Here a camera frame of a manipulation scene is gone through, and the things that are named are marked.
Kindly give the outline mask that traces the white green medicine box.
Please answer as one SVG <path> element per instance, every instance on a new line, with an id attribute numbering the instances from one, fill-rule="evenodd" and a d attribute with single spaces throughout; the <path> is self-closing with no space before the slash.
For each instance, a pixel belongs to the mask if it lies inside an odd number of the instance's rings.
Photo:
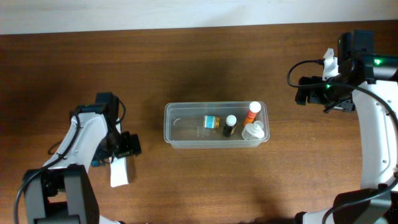
<path id="1" fill-rule="evenodd" d="M 111 159 L 110 169 L 110 184 L 112 188 L 129 184 L 127 162 L 125 157 L 122 157 L 120 159 L 114 157 L 113 159 Z"/>

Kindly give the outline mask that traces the orange tube white cap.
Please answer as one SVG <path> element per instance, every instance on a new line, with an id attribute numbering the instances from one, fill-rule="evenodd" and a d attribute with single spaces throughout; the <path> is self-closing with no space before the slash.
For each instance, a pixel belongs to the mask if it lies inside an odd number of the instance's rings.
<path id="1" fill-rule="evenodd" d="M 261 108 L 262 108 L 262 106 L 261 106 L 260 102 L 252 101 L 249 104 L 249 109 L 248 109 L 246 117 L 245 117 L 245 119 L 243 121 L 243 126 L 246 126 L 247 124 L 253 123 L 255 118 L 256 118 L 256 116 L 257 116 L 257 114 L 258 114 L 258 112 L 261 111 Z"/>

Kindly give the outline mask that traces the tiger balm glass jar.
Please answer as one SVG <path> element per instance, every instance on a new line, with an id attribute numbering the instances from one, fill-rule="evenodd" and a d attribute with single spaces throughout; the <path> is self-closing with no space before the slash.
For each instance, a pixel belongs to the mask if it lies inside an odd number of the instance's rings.
<path id="1" fill-rule="evenodd" d="M 203 127 L 206 129 L 218 129 L 220 126 L 220 117 L 205 115 Z"/>

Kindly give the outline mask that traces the white plastic bottle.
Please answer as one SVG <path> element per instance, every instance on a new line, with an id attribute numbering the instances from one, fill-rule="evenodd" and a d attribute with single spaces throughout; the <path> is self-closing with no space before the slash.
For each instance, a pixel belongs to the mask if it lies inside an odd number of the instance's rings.
<path id="1" fill-rule="evenodd" d="M 260 140 L 265 136 L 264 124 L 262 121 L 255 121 L 245 125 L 242 133 L 244 140 Z"/>

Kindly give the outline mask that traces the dark brown bottle white cap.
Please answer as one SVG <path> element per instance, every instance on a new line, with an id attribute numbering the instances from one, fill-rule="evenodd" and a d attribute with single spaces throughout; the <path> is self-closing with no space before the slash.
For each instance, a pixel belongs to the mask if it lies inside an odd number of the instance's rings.
<path id="1" fill-rule="evenodd" d="M 235 115 L 228 115 L 226 117 L 225 125 L 223 127 L 223 136 L 231 137 L 234 134 L 237 125 L 237 118 Z"/>

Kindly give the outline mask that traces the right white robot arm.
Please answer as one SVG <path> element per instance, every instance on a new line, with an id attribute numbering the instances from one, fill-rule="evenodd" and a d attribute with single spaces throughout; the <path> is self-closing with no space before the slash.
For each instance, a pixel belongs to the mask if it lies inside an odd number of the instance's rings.
<path id="1" fill-rule="evenodd" d="M 397 56 L 377 54 L 374 34 L 354 30 L 328 49 L 320 77 L 301 77 L 295 102 L 356 111 L 362 150 L 360 189 L 335 197 L 331 208 L 300 212 L 294 223 L 397 223 Z"/>

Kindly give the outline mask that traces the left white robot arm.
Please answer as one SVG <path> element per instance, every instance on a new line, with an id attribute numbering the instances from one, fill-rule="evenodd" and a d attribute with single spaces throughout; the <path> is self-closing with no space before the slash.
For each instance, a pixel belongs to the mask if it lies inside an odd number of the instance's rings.
<path id="1" fill-rule="evenodd" d="M 25 201 L 28 223 L 112 223 L 100 214 L 88 171 L 109 165 L 111 186 L 129 183 L 126 159 L 138 156 L 139 137 L 122 131 L 123 102 L 111 92 L 98 93 L 95 102 L 70 112 L 70 128 L 51 158 L 22 179 L 13 208 L 19 222 L 19 203 Z"/>

